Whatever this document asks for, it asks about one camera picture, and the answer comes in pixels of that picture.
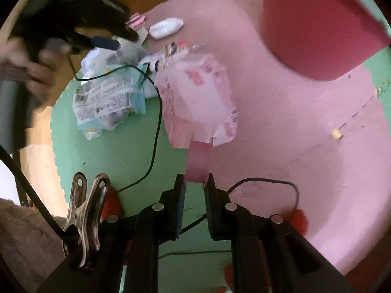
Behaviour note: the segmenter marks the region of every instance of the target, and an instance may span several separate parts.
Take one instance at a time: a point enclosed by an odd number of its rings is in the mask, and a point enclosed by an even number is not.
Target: green surface
[[[387,47],[364,63],[377,88],[382,88],[380,100],[391,124],[391,50]],[[145,115],[131,114],[114,131],[105,131],[99,138],[87,141],[76,128],[72,111],[72,98],[77,82],[71,82],[52,111],[52,139],[55,162],[61,177],[61,187],[69,199],[73,175],[83,172],[91,185],[99,173],[109,175],[112,185],[122,188],[147,171],[157,126],[159,102],[147,100]],[[127,216],[139,213],[144,207],[159,200],[162,191],[173,187],[177,173],[185,170],[186,150],[172,149],[162,124],[155,165],[142,183],[120,193]],[[188,184],[185,199],[183,226],[205,213],[205,200],[201,186]],[[160,247],[163,255],[174,251],[226,250],[229,242],[213,242],[206,221]],[[209,293],[224,285],[223,269],[231,260],[229,253],[171,256],[160,261],[160,293]]]

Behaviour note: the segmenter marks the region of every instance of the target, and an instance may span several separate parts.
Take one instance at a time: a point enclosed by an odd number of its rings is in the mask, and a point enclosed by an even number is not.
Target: pink tape roll
[[[191,141],[187,151],[185,181],[206,184],[212,159],[212,139],[209,143]]]

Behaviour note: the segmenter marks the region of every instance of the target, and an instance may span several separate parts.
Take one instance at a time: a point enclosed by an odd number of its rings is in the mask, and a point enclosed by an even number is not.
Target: pink plastic bag
[[[163,120],[173,148],[190,141],[213,146],[236,136],[237,112],[225,67],[212,54],[190,53],[158,71]]]

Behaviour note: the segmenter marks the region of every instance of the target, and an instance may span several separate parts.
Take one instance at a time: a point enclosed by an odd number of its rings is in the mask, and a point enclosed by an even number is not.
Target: pink cylinder
[[[286,66],[334,80],[390,44],[357,0],[263,0],[262,37]]]

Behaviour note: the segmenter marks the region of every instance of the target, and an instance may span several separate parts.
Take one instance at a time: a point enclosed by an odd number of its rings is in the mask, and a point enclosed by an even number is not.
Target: metal clip
[[[63,241],[63,249],[65,255],[68,256],[81,242],[83,258],[78,268],[89,267],[92,263],[92,257],[99,251],[98,226],[109,188],[109,177],[106,174],[97,175],[86,200],[86,177],[83,173],[78,172],[73,178],[68,216],[64,226],[69,240]]]

